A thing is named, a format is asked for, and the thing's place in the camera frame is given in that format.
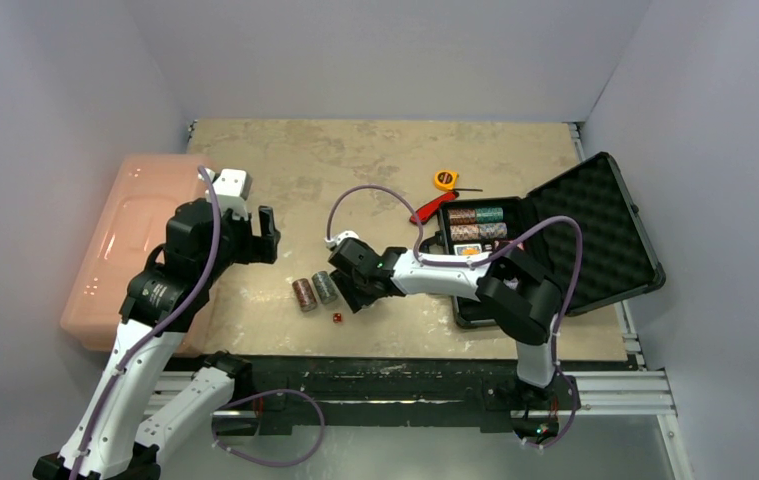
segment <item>gray floor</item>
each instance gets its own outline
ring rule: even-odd
[[[297,427],[290,437],[254,439],[244,451],[286,460],[305,451],[316,433],[316,427]],[[580,417],[543,455],[522,449],[514,435],[477,429],[335,427],[314,457],[286,469],[212,449],[202,428],[163,471],[165,480],[673,479],[655,417]]]

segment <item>case lid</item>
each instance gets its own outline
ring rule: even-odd
[[[531,203],[535,218],[526,228],[554,215],[572,217],[582,228],[582,269],[569,312],[588,311],[664,283],[661,265],[638,219],[638,207],[608,153],[598,153],[532,190],[523,203],[527,208]],[[567,286],[575,258],[573,229],[557,224],[536,236],[543,237],[537,246],[543,247],[541,253],[556,278]]]

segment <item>black carrying case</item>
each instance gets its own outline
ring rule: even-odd
[[[452,253],[448,212],[454,209],[500,207],[508,229],[507,239],[520,236],[536,223],[554,215],[567,215],[579,223],[583,236],[582,269],[568,315],[579,315],[605,305],[651,292],[665,283],[638,207],[629,196],[620,168],[608,153],[600,152],[524,197],[455,200],[438,212],[438,235],[444,250]],[[573,272],[573,229],[549,226],[524,242],[524,250],[555,274],[565,289]],[[495,325],[474,300],[453,297],[456,323],[464,328]]]

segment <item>chip stack in case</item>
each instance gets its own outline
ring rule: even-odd
[[[451,225],[450,238],[454,242],[479,240],[479,225]]]
[[[450,225],[469,225],[476,223],[476,210],[472,208],[454,208],[447,211]]]
[[[300,310],[309,312],[317,308],[317,299],[314,298],[314,292],[311,291],[311,284],[305,278],[300,278],[291,284],[294,287],[294,293],[297,295],[297,302],[300,304]]]
[[[477,208],[476,223],[497,223],[503,221],[503,209],[500,207]]]
[[[506,238],[509,234],[508,227],[503,222],[483,223],[478,225],[480,238]]]
[[[335,291],[335,282],[329,276],[329,272],[321,270],[311,276],[311,283],[317,290],[317,296],[320,297],[320,303],[326,305],[338,299],[338,292]]]

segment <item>white wall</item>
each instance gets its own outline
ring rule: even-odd
[[[30,478],[102,360],[58,329],[123,155],[184,120],[119,0],[0,0],[0,479]]]
[[[759,2],[653,2],[584,130],[668,273],[631,302],[696,476],[759,478]]]
[[[186,114],[584,120],[649,0],[126,0]]]

